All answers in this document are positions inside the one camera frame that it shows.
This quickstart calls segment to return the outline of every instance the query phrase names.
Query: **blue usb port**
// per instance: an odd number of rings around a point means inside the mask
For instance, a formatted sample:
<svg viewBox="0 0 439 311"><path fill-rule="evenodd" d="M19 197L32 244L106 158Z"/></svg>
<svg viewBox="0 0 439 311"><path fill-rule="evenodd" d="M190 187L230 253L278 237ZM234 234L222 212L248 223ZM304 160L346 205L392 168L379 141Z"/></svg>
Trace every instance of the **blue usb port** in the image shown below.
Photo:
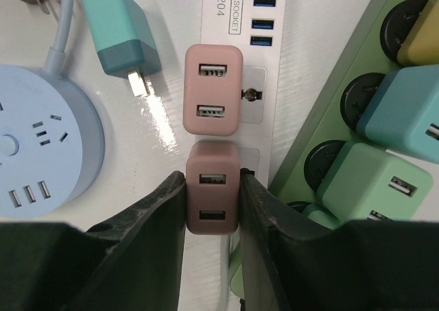
<svg viewBox="0 0 439 311"><path fill-rule="evenodd" d="M250 38L250 44L271 47L273 44L273 38L271 36L252 36Z"/></svg>
<svg viewBox="0 0 439 311"><path fill-rule="evenodd" d="M256 30L273 30L274 21L269 19L253 19L252 28Z"/></svg>
<svg viewBox="0 0 439 311"><path fill-rule="evenodd" d="M276 7L276 0L253 0L253 6L255 7Z"/></svg>

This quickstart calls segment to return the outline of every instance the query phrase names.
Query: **cable strain relief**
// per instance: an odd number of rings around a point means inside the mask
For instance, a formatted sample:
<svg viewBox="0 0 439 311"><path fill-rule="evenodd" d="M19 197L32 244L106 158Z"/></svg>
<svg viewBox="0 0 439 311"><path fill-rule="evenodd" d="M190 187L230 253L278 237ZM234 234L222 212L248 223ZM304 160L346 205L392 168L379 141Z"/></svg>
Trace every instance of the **cable strain relief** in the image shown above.
<svg viewBox="0 0 439 311"><path fill-rule="evenodd" d="M43 71L50 76L59 78L62 67L64 66L65 58L66 58L65 52L58 51L50 47L49 53L47 54L46 63L44 64Z"/></svg>

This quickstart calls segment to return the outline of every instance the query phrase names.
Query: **cable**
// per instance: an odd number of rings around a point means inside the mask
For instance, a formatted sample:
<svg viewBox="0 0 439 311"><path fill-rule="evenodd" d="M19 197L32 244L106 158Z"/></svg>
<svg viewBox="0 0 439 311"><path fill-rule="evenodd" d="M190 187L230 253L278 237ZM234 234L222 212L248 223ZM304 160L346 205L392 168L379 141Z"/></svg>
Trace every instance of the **cable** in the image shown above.
<svg viewBox="0 0 439 311"><path fill-rule="evenodd" d="M51 76L59 76L66 57L65 50L69 39L73 4L75 0L62 0L60 21L54 41L47 55L43 71Z"/></svg>
<svg viewBox="0 0 439 311"><path fill-rule="evenodd" d="M217 311L227 311L228 306L228 259L230 256L230 236L222 235L221 236L221 251L219 254L219 277L221 280L220 288L219 288L219 303L217 306Z"/></svg>

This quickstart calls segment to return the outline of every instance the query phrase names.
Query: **round button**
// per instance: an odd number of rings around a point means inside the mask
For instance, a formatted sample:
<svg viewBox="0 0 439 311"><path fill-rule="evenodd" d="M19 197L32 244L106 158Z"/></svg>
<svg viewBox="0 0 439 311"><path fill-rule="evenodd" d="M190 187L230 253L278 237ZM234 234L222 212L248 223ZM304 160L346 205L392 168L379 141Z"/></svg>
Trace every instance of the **round button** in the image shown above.
<svg viewBox="0 0 439 311"><path fill-rule="evenodd" d="M0 136L0 152L10 157L19 151L18 141L10 135Z"/></svg>

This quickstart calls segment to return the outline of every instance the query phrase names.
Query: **white power strip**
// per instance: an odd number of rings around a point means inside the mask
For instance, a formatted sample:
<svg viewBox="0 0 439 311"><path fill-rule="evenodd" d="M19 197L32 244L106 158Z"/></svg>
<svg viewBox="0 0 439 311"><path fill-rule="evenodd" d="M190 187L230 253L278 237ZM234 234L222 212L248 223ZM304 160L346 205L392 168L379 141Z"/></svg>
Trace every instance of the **white power strip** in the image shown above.
<svg viewBox="0 0 439 311"><path fill-rule="evenodd" d="M275 5L270 7L255 6L254 0L203 0L201 43L238 47L244 55L243 91L254 89L262 94L253 102L241 100L241 123L233 136L195 137L197 141L232 141L239 148L241 165L254 170L264 185L268 184L270 169L286 0L273 2ZM252 28L254 19L273 20L273 29ZM252 36L271 38L272 44L251 45ZM255 161L257 151L259 161Z"/></svg>

